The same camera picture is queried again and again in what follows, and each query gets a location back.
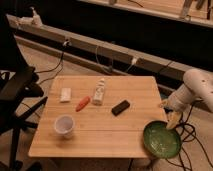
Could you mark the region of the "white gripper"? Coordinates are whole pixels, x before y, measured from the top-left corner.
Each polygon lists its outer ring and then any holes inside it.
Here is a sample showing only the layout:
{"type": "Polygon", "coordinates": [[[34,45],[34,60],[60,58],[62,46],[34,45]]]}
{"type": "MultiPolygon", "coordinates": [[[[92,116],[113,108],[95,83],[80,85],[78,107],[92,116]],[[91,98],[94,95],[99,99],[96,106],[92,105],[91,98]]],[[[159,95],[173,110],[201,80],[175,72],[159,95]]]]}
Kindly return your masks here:
{"type": "Polygon", "coordinates": [[[186,107],[194,101],[194,93],[185,85],[181,85],[175,90],[168,99],[164,99],[159,104],[160,108],[170,108],[174,110],[168,114],[168,123],[166,128],[171,130],[177,126],[186,107]]]}

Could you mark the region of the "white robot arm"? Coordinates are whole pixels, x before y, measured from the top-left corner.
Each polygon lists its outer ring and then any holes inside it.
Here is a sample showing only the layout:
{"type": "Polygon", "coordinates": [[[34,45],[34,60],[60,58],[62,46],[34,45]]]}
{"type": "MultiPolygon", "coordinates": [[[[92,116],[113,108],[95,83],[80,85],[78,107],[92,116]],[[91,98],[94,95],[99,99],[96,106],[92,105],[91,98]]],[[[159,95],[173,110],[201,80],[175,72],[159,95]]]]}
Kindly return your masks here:
{"type": "Polygon", "coordinates": [[[170,109],[166,125],[168,130],[177,126],[183,111],[196,98],[201,98],[213,112],[213,73],[187,70],[183,75],[183,84],[159,104],[161,108],[170,109]]]}

